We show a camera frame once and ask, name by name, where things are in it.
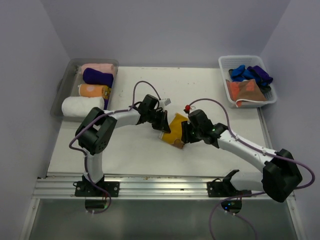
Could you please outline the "yellow bear towel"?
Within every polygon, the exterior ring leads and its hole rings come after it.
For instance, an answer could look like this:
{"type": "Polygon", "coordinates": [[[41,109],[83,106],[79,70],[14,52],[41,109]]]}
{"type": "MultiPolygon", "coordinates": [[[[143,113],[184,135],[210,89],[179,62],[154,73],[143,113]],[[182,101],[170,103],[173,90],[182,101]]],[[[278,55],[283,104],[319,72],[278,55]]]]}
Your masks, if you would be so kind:
{"type": "Polygon", "coordinates": [[[173,147],[183,149],[185,144],[182,141],[182,122],[187,120],[188,119],[185,116],[176,113],[173,120],[169,124],[171,132],[161,133],[160,139],[173,147]]]}

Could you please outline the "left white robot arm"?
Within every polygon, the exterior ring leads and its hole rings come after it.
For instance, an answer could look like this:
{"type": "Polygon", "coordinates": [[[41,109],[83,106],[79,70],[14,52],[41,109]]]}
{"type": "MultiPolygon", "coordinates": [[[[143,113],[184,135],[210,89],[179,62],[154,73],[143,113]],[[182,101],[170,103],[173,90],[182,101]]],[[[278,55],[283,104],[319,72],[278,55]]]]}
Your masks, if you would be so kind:
{"type": "Polygon", "coordinates": [[[115,129],[150,123],[154,130],[170,133],[166,104],[170,100],[159,100],[148,94],[143,101],[128,109],[102,110],[94,107],[84,118],[72,142],[78,142],[78,151],[84,154],[84,173],[75,182],[76,197],[117,197],[118,181],[105,181],[102,170],[103,151],[108,146],[115,129]]]}

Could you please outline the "brown orange towel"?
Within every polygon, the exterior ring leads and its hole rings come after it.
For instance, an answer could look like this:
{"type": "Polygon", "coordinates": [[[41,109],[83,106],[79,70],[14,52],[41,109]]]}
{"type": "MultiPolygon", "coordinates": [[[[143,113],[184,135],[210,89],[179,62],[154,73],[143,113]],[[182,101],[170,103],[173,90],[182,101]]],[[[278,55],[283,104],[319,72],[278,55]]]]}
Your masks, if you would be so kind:
{"type": "Polygon", "coordinates": [[[241,82],[226,79],[225,82],[229,96],[237,108],[242,107],[244,103],[258,104],[267,101],[254,79],[241,82]]]}

